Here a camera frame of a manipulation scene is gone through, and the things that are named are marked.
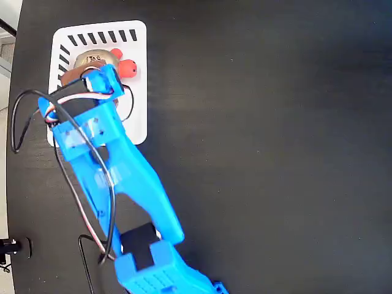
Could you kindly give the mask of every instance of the brown object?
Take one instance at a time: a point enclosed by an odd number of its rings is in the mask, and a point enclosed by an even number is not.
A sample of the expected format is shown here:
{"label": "brown object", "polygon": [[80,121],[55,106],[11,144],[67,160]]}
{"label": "brown object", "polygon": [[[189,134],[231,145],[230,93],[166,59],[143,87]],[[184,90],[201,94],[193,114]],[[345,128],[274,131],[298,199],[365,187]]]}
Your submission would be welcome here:
{"label": "brown object", "polygon": [[61,77],[61,84],[63,86],[65,86],[68,83],[70,83],[71,81],[74,81],[74,80],[80,78],[80,75],[89,66],[97,67],[97,68],[100,69],[104,65],[106,65],[106,62],[104,60],[102,60],[102,61],[93,61],[93,62],[90,62],[88,64],[85,64],[85,65],[82,65],[80,67],[77,67],[76,69],[69,70],[64,75],[62,75],[62,77]]}

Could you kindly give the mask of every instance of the red and white wire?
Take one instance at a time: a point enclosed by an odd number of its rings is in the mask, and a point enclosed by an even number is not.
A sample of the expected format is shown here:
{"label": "red and white wire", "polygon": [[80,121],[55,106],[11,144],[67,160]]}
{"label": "red and white wire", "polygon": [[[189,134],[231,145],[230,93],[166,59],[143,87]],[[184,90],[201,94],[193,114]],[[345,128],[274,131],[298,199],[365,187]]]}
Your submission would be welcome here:
{"label": "red and white wire", "polygon": [[[101,93],[94,93],[94,92],[86,92],[86,93],[79,93],[79,94],[72,94],[69,96],[65,96],[63,98],[60,98],[58,102],[60,104],[63,104],[67,101],[73,100],[73,99],[96,99],[96,100],[106,100],[111,97],[111,94],[101,94]],[[50,103],[48,108],[45,111],[45,121],[47,123],[53,123],[56,122],[58,119],[56,118],[51,118],[48,117],[49,113],[51,113],[53,110],[55,110],[55,106]]]}

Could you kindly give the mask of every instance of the black cable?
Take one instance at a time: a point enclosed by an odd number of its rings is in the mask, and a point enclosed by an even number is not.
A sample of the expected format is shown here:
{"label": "black cable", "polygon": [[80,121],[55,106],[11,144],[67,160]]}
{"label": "black cable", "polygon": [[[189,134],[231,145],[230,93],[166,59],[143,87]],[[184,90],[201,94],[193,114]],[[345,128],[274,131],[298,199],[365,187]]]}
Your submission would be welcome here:
{"label": "black cable", "polygon": [[94,242],[94,239],[88,235],[80,235],[78,238],[78,245],[79,245],[79,252],[80,252],[80,256],[81,256],[81,260],[83,262],[83,267],[85,269],[85,274],[86,274],[86,278],[87,278],[87,283],[88,283],[88,287],[90,289],[90,293],[94,294],[94,288],[92,287],[92,282],[91,282],[91,276],[90,276],[90,272],[88,270],[88,265],[87,265],[87,261],[86,261],[86,256],[85,256],[85,251],[83,250],[83,243],[81,242],[82,239],[87,239],[90,241]]}
{"label": "black cable", "polygon": [[5,273],[10,273],[11,271],[9,270],[9,267],[11,266],[11,264],[9,263],[8,265],[6,265],[6,266],[2,266],[2,265],[0,265],[0,268],[2,268],[2,270],[3,270],[3,272],[5,272]]}
{"label": "black cable", "polygon": [[25,90],[22,93],[20,93],[15,101],[15,104],[13,105],[12,109],[12,115],[11,115],[11,150],[15,154],[19,152],[19,149],[23,143],[23,139],[25,138],[27,129],[29,128],[29,125],[31,123],[32,117],[38,112],[38,108],[34,110],[34,112],[30,115],[30,117],[27,119],[27,121],[24,124],[24,128],[22,130],[22,134],[20,135],[20,139],[18,144],[15,146],[15,120],[17,116],[17,111],[19,107],[20,101],[25,97],[30,92],[30,90]]}
{"label": "black cable", "polygon": [[135,99],[134,99],[134,93],[132,92],[130,86],[127,86],[127,85],[124,85],[124,84],[122,84],[122,86],[123,86],[124,88],[127,88],[127,89],[130,91],[130,95],[131,95],[131,97],[132,97],[132,105],[131,105],[131,107],[130,107],[128,116],[127,116],[126,118],[124,118],[124,119],[121,121],[121,122],[123,123],[124,121],[126,121],[127,119],[129,119],[130,115],[132,114],[132,112],[133,112],[133,110],[134,110]]}
{"label": "black cable", "polygon": [[[108,232],[108,238],[107,238],[107,246],[105,248],[105,253],[103,255],[101,255],[100,261],[99,261],[99,264],[102,265],[106,261],[106,259],[108,258],[109,254],[110,254],[111,244],[112,244],[112,241],[113,241],[113,234],[114,234],[114,230],[115,230],[116,194],[115,194],[115,191],[114,191],[114,184],[113,184],[113,181],[112,181],[112,179],[110,177],[109,171],[107,170],[105,162],[103,161],[102,157],[100,156],[98,150],[90,142],[90,140],[87,137],[87,135],[82,131],[82,129],[80,128],[78,123],[68,113],[68,111],[61,104],[59,104],[54,97],[52,97],[51,95],[48,95],[48,94],[44,94],[44,93],[42,93],[42,92],[40,92],[38,90],[28,89],[28,90],[23,91],[21,94],[18,95],[18,97],[17,97],[17,99],[15,101],[15,104],[13,106],[12,117],[11,117],[11,148],[12,148],[12,150],[15,153],[18,152],[18,150],[19,150],[19,148],[21,146],[21,142],[19,142],[18,146],[15,147],[15,117],[16,117],[16,113],[17,113],[17,109],[18,109],[20,101],[22,100],[22,98],[26,97],[27,94],[33,94],[33,95],[37,95],[39,97],[45,98],[47,101],[51,102],[56,107],[57,110],[62,112],[63,115],[69,120],[71,125],[73,125],[73,127],[76,129],[76,131],[85,140],[85,142],[86,142],[88,148],[91,150],[91,152],[94,155],[96,155],[96,158],[98,159],[98,164],[100,165],[100,167],[104,171],[104,175],[106,177],[106,180],[107,180],[107,183],[108,183],[108,186],[109,186],[110,195],[111,195],[111,197],[110,197],[111,210],[110,210],[110,223],[109,223],[109,232]],[[24,133],[26,133],[30,121],[31,121],[31,119],[29,119],[26,122],[26,125],[25,125],[25,127],[23,129],[23,130],[25,130]]]}

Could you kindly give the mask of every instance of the black clamp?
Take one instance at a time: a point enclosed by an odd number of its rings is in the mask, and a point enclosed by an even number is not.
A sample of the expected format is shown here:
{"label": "black clamp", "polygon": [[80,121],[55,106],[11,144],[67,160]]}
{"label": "black clamp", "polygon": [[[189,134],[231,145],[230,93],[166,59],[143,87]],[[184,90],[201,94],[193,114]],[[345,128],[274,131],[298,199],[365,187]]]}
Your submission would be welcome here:
{"label": "black clamp", "polygon": [[0,268],[6,273],[10,273],[7,265],[6,254],[12,255],[23,252],[27,258],[31,257],[32,244],[29,238],[23,238],[21,241],[15,239],[0,239]]}

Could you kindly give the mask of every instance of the wire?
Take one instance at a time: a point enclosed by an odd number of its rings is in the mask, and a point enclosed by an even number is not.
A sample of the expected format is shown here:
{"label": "wire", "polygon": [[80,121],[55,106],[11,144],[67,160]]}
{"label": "wire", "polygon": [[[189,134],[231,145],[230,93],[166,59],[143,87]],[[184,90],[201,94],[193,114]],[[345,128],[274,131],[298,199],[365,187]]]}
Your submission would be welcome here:
{"label": "wire", "polygon": [[18,111],[18,107],[19,107],[19,103],[22,100],[22,98],[24,98],[25,95],[27,95],[29,93],[30,90],[25,90],[22,93],[20,93],[17,96],[17,99],[15,101],[15,104],[13,105],[13,109],[12,109],[12,115],[11,115],[11,150],[12,152],[14,152],[15,154],[19,152],[20,147],[22,146],[23,140],[25,139],[25,135],[26,132],[29,128],[29,125],[31,123],[32,117],[39,112],[39,109],[36,108],[34,110],[34,112],[30,115],[30,117],[27,119],[27,121],[24,124],[24,128],[22,130],[22,134],[20,135],[20,139],[18,144],[15,144],[15,120],[16,120],[16,114]]}
{"label": "wire", "polygon": [[123,123],[124,121],[126,121],[127,119],[129,119],[130,115],[132,114],[133,110],[134,110],[134,105],[135,105],[135,99],[134,99],[134,93],[132,92],[132,90],[130,89],[129,86],[122,84],[122,86],[126,89],[128,89],[130,91],[130,96],[132,98],[132,105],[130,107],[128,116],[126,118],[124,118],[121,122]]}
{"label": "wire", "polygon": [[[99,237],[98,237],[97,233],[95,232],[94,228],[92,227],[90,221],[88,220],[87,215],[86,215],[86,212],[85,212],[85,210],[83,209],[83,206],[82,206],[82,204],[81,204],[79,195],[77,194],[77,192],[76,192],[76,190],[75,190],[75,188],[74,188],[74,185],[72,184],[72,182],[71,182],[71,180],[70,180],[70,178],[69,178],[69,176],[68,176],[68,174],[67,174],[67,171],[66,171],[66,169],[65,169],[65,167],[64,167],[64,164],[63,164],[62,160],[59,158],[58,151],[57,151],[57,147],[56,147],[55,136],[54,136],[54,135],[53,135],[53,150],[54,150],[54,152],[55,152],[55,157],[56,157],[56,160],[57,160],[57,162],[58,162],[58,164],[59,164],[59,166],[60,166],[60,170],[61,170],[61,172],[62,172],[62,175],[63,175],[63,176],[65,177],[65,179],[66,179],[66,182],[67,182],[67,184],[68,184],[68,186],[69,186],[69,189],[70,189],[71,192],[72,192],[72,195],[73,195],[73,198],[74,198],[74,200],[75,200],[75,202],[76,202],[76,205],[78,206],[79,212],[80,212],[80,214],[81,214],[81,216],[82,216],[82,218],[83,218],[83,220],[84,220],[84,222],[85,222],[85,224],[86,224],[87,229],[89,230],[89,232],[90,232],[90,234],[91,234],[91,236],[92,236],[92,240],[95,241],[95,242],[97,243],[99,250],[100,250],[101,252],[104,253],[104,252],[105,252],[105,247],[104,247],[104,245],[102,244],[101,240],[99,239]],[[109,258],[110,260],[114,260],[114,259],[115,259],[115,258],[112,257],[111,255],[109,255],[108,258]]]}
{"label": "wire", "polygon": [[83,250],[83,243],[81,242],[82,239],[87,239],[87,240],[90,240],[90,241],[93,241],[93,242],[95,240],[92,237],[88,236],[88,235],[80,235],[79,238],[78,238],[79,252],[80,252],[80,255],[81,255],[81,260],[83,262],[83,267],[85,269],[85,274],[86,274],[88,287],[90,289],[90,293],[94,294],[94,288],[92,287],[91,276],[90,276],[90,272],[88,270],[88,265],[87,265],[87,261],[86,261],[85,251]]}
{"label": "wire", "polygon": [[88,72],[89,70],[99,70],[99,71],[100,71],[100,68],[98,68],[98,67],[96,67],[96,66],[88,66],[88,67],[86,67],[86,68],[81,72],[79,78],[83,78],[83,75],[84,75],[86,72]]}
{"label": "wire", "polygon": [[[79,93],[79,94],[72,94],[69,96],[62,97],[57,100],[58,103],[63,104],[67,101],[74,100],[74,99],[96,99],[96,100],[106,100],[111,97],[110,94],[101,94],[101,93],[94,93],[94,92],[87,92],[87,93]],[[53,104],[50,104],[48,108],[45,110],[45,119],[49,113],[51,113],[56,107]]]}
{"label": "wire", "polygon": [[[69,120],[69,122],[71,123],[71,125],[73,125],[73,127],[76,129],[76,131],[81,135],[81,137],[84,139],[84,141],[86,142],[88,148],[91,150],[91,152],[95,155],[96,159],[98,160],[98,163],[100,165],[100,167],[102,168],[106,181],[108,183],[109,186],[109,191],[110,191],[110,222],[109,222],[109,230],[108,230],[108,237],[107,237],[107,245],[105,248],[105,253],[103,255],[101,255],[100,257],[100,261],[99,264],[102,265],[106,259],[108,258],[109,254],[110,254],[110,250],[111,250],[111,244],[113,241],[113,234],[114,234],[114,230],[115,230],[115,214],[116,214],[116,194],[115,194],[115,189],[114,189],[114,182],[113,179],[110,176],[110,173],[107,169],[107,166],[105,165],[104,160],[101,158],[98,150],[94,147],[94,145],[90,142],[89,138],[87,137],[87,135],[83,132],[83,129],[78,125],[78,123],[76,122],[76,120],[74,120],[74,118],[68,113],[68,111],[57,102],[57,100],[52,97],[51,95],[48,94],[44,94],[43,92],[40,92],[38,90],[25,90],[23,91],[16,99],[15,104],[13,106],[12,109],[12,117],[11,117],[11,148],[12,150],[17,153],[18,149],[21,146],[21,142],[19,142],[18,146],[15,147],[15,115],[17,112],[17,108],[18,105],[20,103],[20,100],[24,97],[26,97],[27,94],[34,94],[40,97],[45,98],[47,101],[51,102],[57,110],[59,110],[60,112],[63,113],[63,115]],[[30,123],[29,119],[26,122],[26,125],[24,127],[24,130],[28,128],[28,125]]]}
{"label": "wire", "polygon": [[10,273],[10,272],[11,272],[10,269],[9,269],[10,266],[11,266],[11,264],[9,263],[9,264],[6,265],[6,266],[0,265],[0,268],[2,268],[3,272],[5,272],[5,273]]}

